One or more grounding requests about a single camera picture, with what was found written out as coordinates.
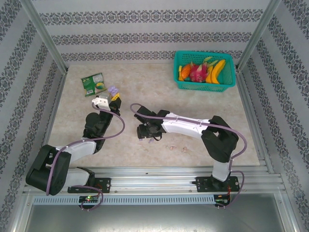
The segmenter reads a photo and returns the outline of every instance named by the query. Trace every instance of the basket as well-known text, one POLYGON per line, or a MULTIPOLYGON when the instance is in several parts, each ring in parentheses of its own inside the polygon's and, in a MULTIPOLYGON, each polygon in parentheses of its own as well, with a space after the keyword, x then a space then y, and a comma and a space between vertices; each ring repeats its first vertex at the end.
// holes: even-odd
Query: basket
POLYGON ((177 51, 174 59, 174 80, 180 89, 223 92, 236 84, 234 62, 229 54, 224 53, 177 51), (195 64, 201 64, 206 57, 212 57, 208 62, 225 59, 226 64, 218 76, 220 84, 185 82, 178 80, 178 68, 180 65, 184 66, 191 61, 195 64))

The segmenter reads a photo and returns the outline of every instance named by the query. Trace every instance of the patterned wallpaper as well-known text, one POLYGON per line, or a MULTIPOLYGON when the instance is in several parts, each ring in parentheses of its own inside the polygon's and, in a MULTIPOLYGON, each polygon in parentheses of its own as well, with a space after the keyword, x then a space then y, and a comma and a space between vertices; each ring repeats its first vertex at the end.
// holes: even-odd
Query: patterned wallpaper
POLYGON ((267 151, 309 231, 309 8, 284 0, 243 70, 267 151))
POLYGON ((0 232, 42 146, 62 75, 17 0, 0 2, 0 232))
POLYGON ((237 62, 269 0, 34 0, 63 59, 172 62, 177 50, 229 53, 237 62))

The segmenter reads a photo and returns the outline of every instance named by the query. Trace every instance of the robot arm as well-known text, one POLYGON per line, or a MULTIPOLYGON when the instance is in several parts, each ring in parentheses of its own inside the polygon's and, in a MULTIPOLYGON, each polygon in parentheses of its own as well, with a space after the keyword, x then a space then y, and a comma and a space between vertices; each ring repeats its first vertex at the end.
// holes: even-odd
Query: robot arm
MULTIPOLYGON (((92 103, 94 103, 97 108, 109 110, 120 115, 119 109, 121 100, 119 97, 111 101, 109 94, 102 94, 93 99, 92 103)), ((93 187, 95 183, 94 172, 85 168, 69 170, 69 165, 84 156, 95 154, 101 150, 105 140, 87 141, 87 139, 103 137, 112 117, 112 114, 102 111, 99 114, 90 113, 87 115, 82 141, 67 147, 58 157, 50 186, 51 195, 56 195, 62 188, 75 185, 93 187)), ((53 147, 44 145, 40 149, 34 163, 27 173, 27 184, 42 191, 46 191, 51 170, 50 165, 52 165, 57 152, 62 148, 63 146, 53 147)))
POLYGON ((137 113, 146 116, 172 117, 188 119, 182 120, 169 119, 149 119, 134 115, 141 123, 137 128, 139 139, 142 138, 162 138, 162 133, 180 133, 202 140, 209 155, 214 159, 212 177, 220 182, 226 181, 230 175, 230 157, 236 148, 238 136, 230 131, 202 125, 201 123, 211 123, 229 127, 228 124, 219 116, 212 119, 192 119, 178 116, 166 110, 160 110, 158 114, 151 112, 146 107, 141 106, 137 113))

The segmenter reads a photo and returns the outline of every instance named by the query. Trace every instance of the banana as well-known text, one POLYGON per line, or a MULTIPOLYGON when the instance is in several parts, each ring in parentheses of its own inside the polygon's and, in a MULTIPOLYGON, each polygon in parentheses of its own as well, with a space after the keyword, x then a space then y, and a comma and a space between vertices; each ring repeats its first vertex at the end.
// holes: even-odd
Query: banana
POLYGON ((213 70, 213 66, 210 66, 208 69, 207 69, 207 73, 208 73, 208 76, 206 77, 206 83, 210 83, 211 84, 211 71, 213 70))
POLYGON ((182 77, 182 66, 179 66, 179 68, 178 68, 178 72, 179 72, 179 77, 178 77, 178 80, 179 81, 183 81, 183 77, 182 77))
POLYGON ((225 66, 225 59, 222 59, 213 68, 213 70, 211 72, 211 82, 213 84, 219 84, 218 76, 219 76, 220 72, 222 71, 222 69, 224 68, 224 66, 225 66))

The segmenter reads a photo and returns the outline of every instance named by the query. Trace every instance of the wire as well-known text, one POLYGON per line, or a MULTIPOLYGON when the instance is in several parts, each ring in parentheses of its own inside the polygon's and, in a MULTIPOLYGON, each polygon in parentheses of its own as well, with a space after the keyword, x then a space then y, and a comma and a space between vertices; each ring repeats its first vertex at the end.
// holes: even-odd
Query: wire
POLYGON ((93 190, 96 190, 96 191, 98 191, 98 196, 101 194, 101 200, 100 200, 100 202, 98 203, 98 204, 96 204, 95 206, 93 206, 92 208, 90 208, 90 209, 85 209, 85 208, 83 208, 83 205, 84 205, 84 203, 85 202, 87 202, 87 201, 83 201, 82 202, 82 204, 81 204, 81 209, 82 209, 82 211, 84 211, 84 210, 86 210, 86 211, 91 211, 91 210, 94 210, 94 209, 96 209, 96 208, 98 208, 101 204, 102 204, 102 202, 103 202, 103 192, 99 189, 99 188, 95 188, 95 187, 90 187, 90 186, 84 186, 84 185, 75 185, 75 186, 72 186, 72 187, 75 187, 75 188, 86 188, 86 189, 93 189, 93 190))
POLYGON ((242 181, 241 181, 241 185, 239 187, 239 190, 238 190, 236 196, 234 197, 233 201, 231 201, 230 204, 228 204, 226 207, 230 207, 235 202, 235 200, 239 197, 239 194, 240 194, 242 187, 245 183, 245 174, 242 171, 237 170, 237 171, 231 171, 231 172, 232 173, 240 173, 242 175, 242 181))
POLYGON ((231 187, 228 185, 227 186, 227 196, 228 196, 228 201, 231 199, 231 187))
POLYGON ((187 119, 187 118, 182 118, 182 117, 156 117, 156 116, 142 115, 142 114, 136 112, 135 110, 133 110, 133 106, 134 106, 134 105, 138 105, 138 106, 142 106, 142 105, 139 104, 139 103, 133 103, 133 104, 130 105, 130 110, 131 110, 133 113, 135 113, 136 115, 141 116, 141 117, 144 117, 144 118, 160 119, 160 120, 161 120, 161 119, 166 119, 166 120, 179 120, 179 121, 194 123, 194 124, 197 124, 197 125, 203 125, 203 126, 209 126, 209 127, 220 128, 220 129, 224 129, 224 130, 230 131, 230 132, 232 132, 232 133, 238 135, 240 138, 242 138, 242 140, 243 140, 243 142, 244 142, 243 149, 242 149, 239 153, 237 153, 237 154, 231 156, 231 158, 230 158, 230 164, 229 164, 229 167, 228 167, 228 170, 229 170, 230 172, 232 172, 232 173, 241 173, 241 175, 242 175, 242 183, 241 183, 241 185, 240 185, 239 191, 237 192, 237 194, 236 194, 235 198, 233 199, 233 201, 232 201, 227 207, 229 207, 231 204, 233 204, 233 203, 235 202, 235 200, 238 198, 238 196, 239 196, 239 194, 240 194, 240 192, 241 192, 241 190, 242 190, 242 187, 243 187, 243 185, 244 185, 244 182, 245 182, 245 174, 244 174, 242 171, 231 171, 232 162, 233 162, 234 158, 236 158, 236 157, 240 156, 241 154, 243 154, 243 153, 245 152, 245 150, 247 149, 247 146, 248 146, 246 138, 245 138, 240 132, 238 132, 237 130, 234 130, 234 129, 232 129, 232 128, 229 128, 229 127, 220 126, 220 125, 214 125, 214 124, 205 123, 205 122, 200 123, 200 122, 193 121, 193 120, 190 120, 190 119, 187 119))
POLYGON ((160 140, 162 139, 162 135, 160 135, 160 138, 159 138, 159 139, 157 139, 157 138, 155 138, 155 137, 153 137, 153 139, 156 140, 156 141, 160 141, 160 140))
POLYGON ((51 167, 51 170, 50 170, 50 173, 49 173, 49 176, 48 176, 48 181, 47 181, 47 187, 46 187, 46 195, 48 196, 49 195, 49 190, 50 190, 50 186, 51 186, 51 183, 52 183, 52 178, 53 178, 53 173, 54 173, 54 169, 55 169, 55 165, 56 165, 56 162, 57 162, 57 159, 60 155, 61 152, 63 152, 65 149, 67 149, 68 147, 74 145, 74 144, 79 144, 79 143, 84 143, 84 142, 92 142, 92 141, 97 141, 97 140, 103 140, 103 139, 111 139, 111 138, 114 138, 118 135, 120 135, 126 128, 126 124, 125 124, 125 121, 116 113, 112 112, 112 111, 109 111, 109 110, 104 110, 104 109, 100 109, 100 108, 97 108, 94 103, 92 103, 92 108, 96 109, 96 110, 100 110, 100 111, 103 111, 103 112, 106 112, 108 114, 112 114, 113 116, 116 116, 117 118, 120 119, 120 121, 122 122, 122 129, 117 133, 117 134, 114 134, 114 135, 111 135, 111 136, 107 136, 107 137, 100 137, 100 138, 95 138, 95 139, 85 139, 85 140, 79 140, 79 141, 75 141, 73 143, 70 143, 68 144, 67 146, 64 146, 63 148, 61 148, 57 154, 55 155, 55 158, 54 158, 54 161, 52 163, 52 167, 51 167))

